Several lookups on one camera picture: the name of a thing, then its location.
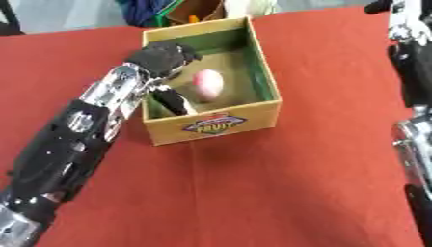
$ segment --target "orange object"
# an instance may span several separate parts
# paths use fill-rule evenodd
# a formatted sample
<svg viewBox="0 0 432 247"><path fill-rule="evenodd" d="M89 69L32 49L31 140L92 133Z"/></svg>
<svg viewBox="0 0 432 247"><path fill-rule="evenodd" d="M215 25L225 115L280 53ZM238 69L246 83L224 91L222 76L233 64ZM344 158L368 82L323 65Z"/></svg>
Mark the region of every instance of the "orange object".
<svg viewBox="0 0 432 247"><path fill-rule="evenodd" d="M198 23L200 20L197 18L196 15L189 15L189 23Z"/></svg>

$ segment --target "black robotic finger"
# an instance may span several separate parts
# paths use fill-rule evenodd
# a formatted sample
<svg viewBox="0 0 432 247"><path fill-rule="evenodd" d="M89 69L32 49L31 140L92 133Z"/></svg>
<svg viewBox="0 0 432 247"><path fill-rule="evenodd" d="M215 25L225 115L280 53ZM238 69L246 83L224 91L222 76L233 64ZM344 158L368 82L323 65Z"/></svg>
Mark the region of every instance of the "black robotic finger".
<svg viewBox="0 0 432 247"><path fill-rule="evenodd" d="M166 78L174 69L200 58L192 47L171 41L158 41L134 52L125 62L147 70L152 78Z"/></svg>
<svg viewBox="0 0 432 247"><path fill-rule="evenodd" d="M200 61L203 58L202 55L197 53L197 51L189 45L178 44L178 46L181 48L181 53L183 54L184 60L187 64L192 63L194 60Z"/></svg>
<svg viewBox="0 0 432 247"><path fill-rule="evenodd" d="M378 0L366 5L364 11L367 14L379 14L381 12L387 12L391 5L392 0Z"/></svg>
<svg viewBox="0 0 432 247"><path fill-rule="evenodd" d="M159 85L150 91L156 101L177 116L197 114L189 101L168 85Z"/></svg>

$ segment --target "blue cloth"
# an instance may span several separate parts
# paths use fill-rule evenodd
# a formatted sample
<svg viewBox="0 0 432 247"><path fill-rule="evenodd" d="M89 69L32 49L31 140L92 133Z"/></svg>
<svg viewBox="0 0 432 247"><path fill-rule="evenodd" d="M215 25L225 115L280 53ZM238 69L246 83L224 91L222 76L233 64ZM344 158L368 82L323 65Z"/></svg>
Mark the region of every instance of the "blue cloth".
<svg viewBox="0 0 432 247"><path fill-rule="evenodd" d="M123 9L124 19L131 26L144 27L174 0L117 0Z"/></svg>

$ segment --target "table surface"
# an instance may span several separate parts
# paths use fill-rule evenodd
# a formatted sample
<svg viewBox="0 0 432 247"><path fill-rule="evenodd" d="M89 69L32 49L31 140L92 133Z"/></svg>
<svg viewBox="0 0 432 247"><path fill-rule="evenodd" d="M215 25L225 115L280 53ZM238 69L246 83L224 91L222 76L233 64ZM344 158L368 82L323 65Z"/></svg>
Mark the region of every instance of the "table surface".
<svg viewBox="0 0 432 247"><path fill-rule="evenodd" d="M387 16L254 20L283 96L274 129L163 147L139 114L40 246L417 247L391 126L408 117ZM140 47L131 27L0 39L0 185L19 150Z"/></svg>

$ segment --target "pink ball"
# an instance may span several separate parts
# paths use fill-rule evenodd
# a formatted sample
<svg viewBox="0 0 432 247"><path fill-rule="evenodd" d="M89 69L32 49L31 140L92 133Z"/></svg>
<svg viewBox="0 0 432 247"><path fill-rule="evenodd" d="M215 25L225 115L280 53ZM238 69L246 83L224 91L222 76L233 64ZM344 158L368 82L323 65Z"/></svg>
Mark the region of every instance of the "pink ball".
<svg viewBox="0 0 432 247"><path fill-rule="evenodd" d="M212 69L202 70L194 75L195 91L204 101L211 101L224 89L224 78Z"/></svg>

